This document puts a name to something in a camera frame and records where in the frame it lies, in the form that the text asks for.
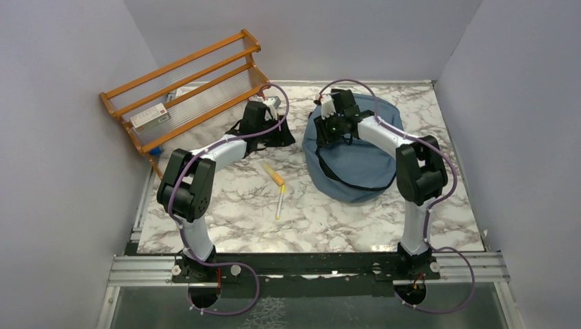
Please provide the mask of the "blue backpack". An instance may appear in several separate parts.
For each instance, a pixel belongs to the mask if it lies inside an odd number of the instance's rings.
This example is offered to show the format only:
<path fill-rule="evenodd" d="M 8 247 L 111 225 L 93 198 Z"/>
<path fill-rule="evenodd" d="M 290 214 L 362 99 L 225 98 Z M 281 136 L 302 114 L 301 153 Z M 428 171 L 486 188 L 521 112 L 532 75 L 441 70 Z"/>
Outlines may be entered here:
<path fill-rule="evenodd" d="M 361 203 L 381 195 L 395 180 L 395 159 L 375 145 L 359 139 L 351 145 L 343 141 L 316 153 L 317 132 L 311 112 L 302 141 L 306 165 L 316 188 L 345 203 Z"/>

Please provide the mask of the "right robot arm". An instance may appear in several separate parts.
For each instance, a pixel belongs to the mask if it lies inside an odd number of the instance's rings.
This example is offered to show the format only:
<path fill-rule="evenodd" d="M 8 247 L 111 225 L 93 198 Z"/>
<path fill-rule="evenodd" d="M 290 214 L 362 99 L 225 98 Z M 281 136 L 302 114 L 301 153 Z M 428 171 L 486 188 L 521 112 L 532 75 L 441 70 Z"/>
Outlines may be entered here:
<path fill-rule="evenodd" d="M 396 186 L 405 219 L 395 269 L 405 279 L 415 277 L 432 261 L 429 211 L 445 199 L 451 160 L 435 137 L 406 133 L 398 109 L 373 95 L 333 88 L 314 103 L 302 142 L 314 185 L 347 203 Z"/>

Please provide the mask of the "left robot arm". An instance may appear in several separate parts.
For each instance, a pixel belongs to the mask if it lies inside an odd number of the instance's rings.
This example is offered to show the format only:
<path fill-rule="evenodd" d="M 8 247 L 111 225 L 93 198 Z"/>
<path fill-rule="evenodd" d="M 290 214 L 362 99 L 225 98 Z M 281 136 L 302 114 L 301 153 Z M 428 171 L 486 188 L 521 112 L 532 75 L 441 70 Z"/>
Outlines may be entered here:
<path fill-rule="evenodd" d="M 243 117 L 217 142 L 172 152 L 157 192 L 157 202 L 176 222 L 184 244 L 183 266 L 198 281 L 215 273 L 215 246 L 204 218 L 210 205 L 217 171 L 269 147 L 295 143 L 287 122 L 277 110 L 279 97 L 253 97 Z"/>

